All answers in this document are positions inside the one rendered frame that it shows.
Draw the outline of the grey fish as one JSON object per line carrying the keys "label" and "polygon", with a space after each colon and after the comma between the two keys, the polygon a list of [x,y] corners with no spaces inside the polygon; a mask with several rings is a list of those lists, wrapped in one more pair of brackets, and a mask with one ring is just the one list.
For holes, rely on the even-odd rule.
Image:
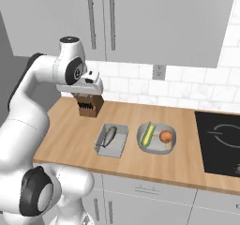
{"label": "grey fish", "polygon": [[116,131],[117,131],[117,127],[116,126],[112,126],[108,129],[108,131],[106,132],[106,135],[104,136],[104,139],[101,143],[97,143],[97,147],[104,147],[106,148],[114,139],[115,135],[116,135]]}

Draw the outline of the grey wall socket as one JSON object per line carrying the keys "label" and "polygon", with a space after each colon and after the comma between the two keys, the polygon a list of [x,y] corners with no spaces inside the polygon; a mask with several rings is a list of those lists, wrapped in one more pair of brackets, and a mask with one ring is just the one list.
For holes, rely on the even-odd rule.
{"label": "grey wall socket", "polygon": [[163,65],[153,65],[153,80],[164,81],[166,76],[166,67]]}

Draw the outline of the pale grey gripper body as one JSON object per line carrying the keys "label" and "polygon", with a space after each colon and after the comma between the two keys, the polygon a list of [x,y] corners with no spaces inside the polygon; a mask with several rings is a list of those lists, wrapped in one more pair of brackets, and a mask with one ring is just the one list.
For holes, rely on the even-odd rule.
{"label": "pale grey gripper body", "polygon": [[57,84],[56,88],[60,92],[101,95],[103,93],[103,82],[100,78],[97,78],[97,81],[95,83],[83,84],[82,82],[76,82],[73,85]]}

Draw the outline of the yellow corn cob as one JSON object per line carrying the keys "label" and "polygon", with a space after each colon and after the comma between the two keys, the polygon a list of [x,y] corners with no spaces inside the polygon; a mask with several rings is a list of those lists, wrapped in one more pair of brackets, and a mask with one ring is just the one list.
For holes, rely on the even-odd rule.
{"label": "yellow corn cob", "polygon": [[141,146],[147,147],[150,144],[155,129],[156,129],[155,125],[153,125],[152,123],[148,124],[146,131],[142,135]]}

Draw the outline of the grey round container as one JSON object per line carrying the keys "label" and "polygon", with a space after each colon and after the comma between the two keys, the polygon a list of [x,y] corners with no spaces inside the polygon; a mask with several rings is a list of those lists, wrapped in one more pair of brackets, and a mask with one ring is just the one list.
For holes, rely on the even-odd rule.
{"label": "grey round container", "polygon": [[[148,129],[148,127],[150,125],[155,127],[153,136],[152,136],[148,145],[143,145],[142,144],[143,136],[145,134],[145,131]],[[172,139],[171,139],[170,142],[162,142],[160,140],[159,134],[164,130],[167,130],[172,134]],[[158,154],[158,155],[167,155],[167,154],[170,154],[171,151],[175,147],[176,132],[169,125],[158,124],[158,123],[153,123],[153,122],[143,123],[138,127],[137,143],[138,143],[139,147],[146,153]]]}

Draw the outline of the grey wall cupboard door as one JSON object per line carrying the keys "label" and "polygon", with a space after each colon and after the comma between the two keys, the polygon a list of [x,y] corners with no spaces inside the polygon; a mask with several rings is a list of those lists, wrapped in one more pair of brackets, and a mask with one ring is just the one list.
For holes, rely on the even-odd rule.
{"label": "grey wall cupboard door", "polygon": [[102,0],[94,1],[97,48],[92,49],[87,0],[0,0],[0,12],[13,54],[57,55],[60,38],[76,37],[88,60],[105,59]]}
{"label": "grey wall cupboard door", "polygon": [[104,2],[107,59],[111,62],[216,68],[233,0],[110,0]]}

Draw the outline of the grey rectangular container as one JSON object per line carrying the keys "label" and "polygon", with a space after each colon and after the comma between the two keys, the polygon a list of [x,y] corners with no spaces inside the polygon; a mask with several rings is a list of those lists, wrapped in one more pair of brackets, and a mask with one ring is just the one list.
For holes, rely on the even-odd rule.
{"label": "grey rectangular container", "polygon": [[[116,134],[111,142],[106,147],[103,147],[104,138],[111,127],[116,127]],[[105,123],[102,125],[101,131],[94,142],[94,149],[100,156],[120,158],[124,151],[127,137],[127,125]]]}

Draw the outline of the black hob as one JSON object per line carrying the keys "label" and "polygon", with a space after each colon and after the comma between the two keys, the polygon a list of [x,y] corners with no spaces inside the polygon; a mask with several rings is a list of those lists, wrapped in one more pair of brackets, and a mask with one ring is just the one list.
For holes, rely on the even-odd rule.
{"label": "black hob", "polygon": [[195,112],[206,173],[240,177],[240,115]]}

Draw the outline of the brown wooden knife block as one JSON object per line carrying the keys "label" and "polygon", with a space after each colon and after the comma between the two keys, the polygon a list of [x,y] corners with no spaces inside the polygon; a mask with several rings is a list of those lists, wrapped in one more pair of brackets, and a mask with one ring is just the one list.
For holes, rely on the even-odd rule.
{"label": "brown wooden knife block", "polygon": [[79,105],[80,116],[97,117],[104,104],[104,99],[101,95],[79,94],[77,102]]}

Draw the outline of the orange onion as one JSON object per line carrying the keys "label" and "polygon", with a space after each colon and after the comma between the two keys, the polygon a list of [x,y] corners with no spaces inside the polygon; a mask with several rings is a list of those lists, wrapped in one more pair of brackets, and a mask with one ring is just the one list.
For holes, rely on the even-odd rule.
{"label": "orange onion", "polygon": [[173,135],[169,130],[162,130],[159,134],[159,139],[163,143],[169,143],[173,139]]}

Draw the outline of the grey base cupboard door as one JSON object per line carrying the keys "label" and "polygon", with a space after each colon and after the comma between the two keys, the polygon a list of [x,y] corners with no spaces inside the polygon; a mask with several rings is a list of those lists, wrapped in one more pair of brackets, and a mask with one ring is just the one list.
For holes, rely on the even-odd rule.
{"label": "grey base cupboard door", "polygon": [[107,224],[108,201],[112,201],[113,225],[188,225],[190,205],[164,202],[105,191]]}
{"label": "grey base cupboard door", "polygon": [[188,225],[240,225],[240,215],[193,207]]}
{"label": "grey base cupboard door", "polygon": [[[99,209],[99,221],[96,220],[94,199],[97,198],[97,204]],[[105,207],[103,199],[102,189],[93,189],[89,195],[82,199],[83,206],[86,212],[94,220],[95,225],[106,225],[105,219]]]}

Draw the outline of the grey drawer front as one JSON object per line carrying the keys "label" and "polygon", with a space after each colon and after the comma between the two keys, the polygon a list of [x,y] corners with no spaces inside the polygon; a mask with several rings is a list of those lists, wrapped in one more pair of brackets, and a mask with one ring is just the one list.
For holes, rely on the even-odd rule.
{"label": "grey drawer front", "polygon": [[[196,194],[196,190],[194,188],[166,185],[107,174],[103,174],[102,178],[104,189],[107,191],[149,199],[157,199],[164,202],[192,205]],[[135,187],[148,189],[154,188],[154,190],[159,191],[159,195],[135,191]]]}
{"label": "grey drawer front", "polygon": [[198,190],[195,206],[240,215],[240,196]]}

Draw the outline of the dark grey fridge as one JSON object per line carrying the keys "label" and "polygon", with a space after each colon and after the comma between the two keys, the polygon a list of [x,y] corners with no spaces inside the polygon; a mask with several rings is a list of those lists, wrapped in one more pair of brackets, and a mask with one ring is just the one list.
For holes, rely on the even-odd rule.
{"label": "dark grey fridge", "polygon": [[[0,12],[0,126],[8,116],[8,99],[21,78],[28,57],[14,56],[10,47],[7,29]],[[61,93],[52,83],[40,83],[32,99],[47,112],[61,97]]]}

